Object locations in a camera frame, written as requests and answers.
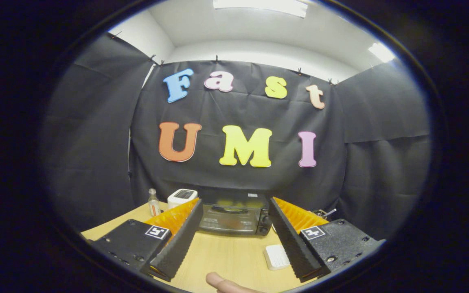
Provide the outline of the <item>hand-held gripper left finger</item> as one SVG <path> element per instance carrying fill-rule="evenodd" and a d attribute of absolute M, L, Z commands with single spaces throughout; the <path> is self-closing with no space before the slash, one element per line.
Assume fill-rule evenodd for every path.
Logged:
<path fill-rule="evenodd" d="M 187 255 L 202 219 L 195 198 L 145 222 L 127 219 L 90 245 L 119 265 L 170 282 Z"/>

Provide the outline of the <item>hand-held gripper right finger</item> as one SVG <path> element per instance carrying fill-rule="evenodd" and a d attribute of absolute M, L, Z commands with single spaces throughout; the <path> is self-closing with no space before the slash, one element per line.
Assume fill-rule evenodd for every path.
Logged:
<path fill-rule="evenodd" d="M 328 221 L 272 197 L 269 217 L 300 282 L 337 273 L 376 252 L 385 242 L 346 219 Z"/>

